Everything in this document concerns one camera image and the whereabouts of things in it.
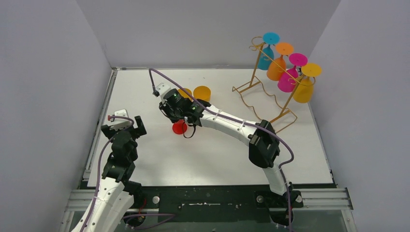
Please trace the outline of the yellow wine glass front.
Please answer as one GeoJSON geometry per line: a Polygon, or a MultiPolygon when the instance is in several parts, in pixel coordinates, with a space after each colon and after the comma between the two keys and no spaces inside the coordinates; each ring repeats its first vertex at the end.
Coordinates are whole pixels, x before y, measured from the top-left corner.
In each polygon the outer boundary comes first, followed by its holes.
{"type": "Polygon", "coordinates": [[[181,97],[183,98],[183,100],[187,101],[189,100],[190,102],[192,102],[192,92],[190,89],[188,88],[179,88],[178,89],[179,94],[181,95],[181,97]]]}

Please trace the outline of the yellow wine glass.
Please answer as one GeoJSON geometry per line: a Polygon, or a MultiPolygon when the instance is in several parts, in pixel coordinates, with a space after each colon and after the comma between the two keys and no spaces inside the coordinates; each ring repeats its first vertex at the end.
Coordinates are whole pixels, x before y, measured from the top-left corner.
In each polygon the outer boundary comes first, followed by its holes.
{"type": "Polygon", "coordinates": [[[301,67],[301,76],[297,79],[297,86],[293,99],[298,103],[307,103],[311,100],[314,92],[316,77],[322,73],[321,67],[316,63],[308,63],[301,67]]]}
{"type": "Polygon", "coordinates": [[[192,102],[192,92],[190,89],[188,88],[179,88],[178,89],[179,94],[181,95],[181,97],[183,98],[183,100],[187,101],[189,100],[190,102],[192,102]]]}
{"type": "Polygon", "coordinates": [[[211,98],[211,90],[207,86],[198,86],[194,89],[193,96],[196,99],[209,102],[211,98]]]}

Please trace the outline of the red plastic wine glass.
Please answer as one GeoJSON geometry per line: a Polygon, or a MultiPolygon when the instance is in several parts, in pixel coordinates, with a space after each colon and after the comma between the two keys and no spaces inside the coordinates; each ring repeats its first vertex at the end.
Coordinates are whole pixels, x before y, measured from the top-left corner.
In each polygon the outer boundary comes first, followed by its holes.
{"type": "Polygon", "coordinates": [[[173,123],[172,130],[175,134],[181,135],[184,134],[188,129],[187,124],[183,119],[173,123]]]}

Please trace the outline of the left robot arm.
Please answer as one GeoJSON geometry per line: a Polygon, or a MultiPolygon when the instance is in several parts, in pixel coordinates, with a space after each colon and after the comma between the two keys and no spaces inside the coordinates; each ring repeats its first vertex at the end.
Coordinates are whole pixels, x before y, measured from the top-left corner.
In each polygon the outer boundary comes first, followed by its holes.
{"type": "Polygon", "coordinates": [[[112,124],[102,125],[101,131],[111,153],[105,166],[98,164],[94,195],[74,232],[113,232],[130,207],[144,202],[142,185],[130,180],[138,158],[136,139],[146,135],[142,119],[109,115],[108,120],[112,124]]]}

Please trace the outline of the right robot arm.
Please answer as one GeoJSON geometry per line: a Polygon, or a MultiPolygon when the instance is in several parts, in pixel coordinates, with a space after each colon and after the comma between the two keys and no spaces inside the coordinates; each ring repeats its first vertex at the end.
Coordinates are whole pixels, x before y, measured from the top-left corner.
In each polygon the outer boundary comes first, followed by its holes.
{"type": "Polygon", "coordinates": [[[280,172],[277,159],[280,153],[279,140],[272,125],[266,121],[247,121],[230,115],[209,102],[191,101],[175,88],[161,84],[154,91],[160,97],[159,109],[171,122],[183,122],[188,127],[211,128],[225,133],[244,143],[252,164],[262,168],[272,194],[273,203],[285,207],[292,200],[287,190],[286,179],[280,172]]]}

